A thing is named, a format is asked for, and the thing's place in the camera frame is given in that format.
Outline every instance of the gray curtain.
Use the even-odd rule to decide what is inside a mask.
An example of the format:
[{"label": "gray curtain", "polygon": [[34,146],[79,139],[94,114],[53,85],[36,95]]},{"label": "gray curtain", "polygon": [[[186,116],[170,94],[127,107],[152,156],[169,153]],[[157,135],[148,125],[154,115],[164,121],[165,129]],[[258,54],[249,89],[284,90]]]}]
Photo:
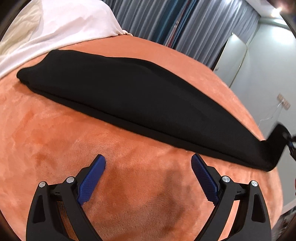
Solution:
[{"label": "gray curtain", "polygon": [[247,43],[259,17],[245,0],[199,0],[175,49],[211,67],[232,32]]},{"label": "gray curtain", "polygon": [[170,0],[103,0],[122,29],[151,40]]}]

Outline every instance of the folded black fabric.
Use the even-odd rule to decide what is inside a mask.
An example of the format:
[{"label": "folded black fabric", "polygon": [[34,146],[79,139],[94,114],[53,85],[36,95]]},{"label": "folded black fabric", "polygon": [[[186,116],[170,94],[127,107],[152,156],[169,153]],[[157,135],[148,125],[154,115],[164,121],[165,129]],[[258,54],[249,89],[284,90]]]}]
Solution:
[{"label": "folded black fabric", "polygon": [[33,92],[97,119],[247,167],[272,170],[286,145],[284,126],[259,141],[211,98],[149,61],[53,50],[17,77]]}]

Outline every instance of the fleece blanket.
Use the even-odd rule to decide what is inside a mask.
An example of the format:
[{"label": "fleece blanket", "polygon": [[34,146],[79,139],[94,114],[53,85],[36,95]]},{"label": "fleece blanket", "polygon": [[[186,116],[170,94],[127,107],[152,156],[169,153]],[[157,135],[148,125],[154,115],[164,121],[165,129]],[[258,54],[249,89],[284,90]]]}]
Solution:
[{"label": "fleece blanket", "polygon": [[[208,95],[263,139],[233,92],[210,69],[182,53],[126,35],[63,49],[156,63]],[[35,65],[44,57],[20,68]],[[0,210],[21,240],[25,240],[38,183],[54,184],[75,176],[97,154],[105,156],[106,170],[83,209],[103,240],[194,240],[213,204],[207,201],[191,169],[193,152],[128,132],[37,95],[16,78],[20,68],[0,80]],[[202,157],[235,182],[258,181],[271,225],[276,223],[283,204],[276,168],[265,172]],[[237,207],[235,202],[220,239],[227,237]],[[61,212],[70,237],[76,239],[62,208]]]}]

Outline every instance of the white wall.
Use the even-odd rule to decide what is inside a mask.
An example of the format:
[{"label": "white wall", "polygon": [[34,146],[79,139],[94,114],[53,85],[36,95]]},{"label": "white wall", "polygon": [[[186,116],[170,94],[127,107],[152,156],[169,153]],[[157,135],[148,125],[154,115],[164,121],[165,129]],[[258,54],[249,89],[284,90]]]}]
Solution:
[{"label": "white wall", "polygon": [[[273,119],[260,124],[265,137],[278,120],[296,134],[296,39],[292,32],[261,24],[248,46],[245,60],[231,86],[255,121],[271,117],[281,93],[291,104],[288,111],[276,111]],[[296,162],[285,150],[278,170],[284,205],[295,199]]]}]

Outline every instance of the metal screw head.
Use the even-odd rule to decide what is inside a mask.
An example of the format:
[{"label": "metal screw head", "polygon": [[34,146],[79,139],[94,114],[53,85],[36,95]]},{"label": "metal screw head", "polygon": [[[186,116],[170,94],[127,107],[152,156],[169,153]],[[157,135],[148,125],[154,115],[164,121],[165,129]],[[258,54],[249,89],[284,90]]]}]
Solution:
[{"label": "metal screw head", "polygon": [[41,187],[41,188],[42,188],[42,187],[44,187],[44,186],[45,186],[45,184],[46,184],[45,182],[40,182],[40,183],[39,183],[39,187]]},{"label": "metal screw head", "polygon": [[222,177],[222,180],[226,183],[230,182],[230,178],[228,176]]},{"label": "metal screw head", "polygon": [[74,177],[68,177],[66,181],[67,183],[72,183],[74,182]]},{"label": "metal screw head", "polygon": [[254,187],[257,187],[258,186],[258,183],[256,181],[251,181],[251,184],[254,186]]}]

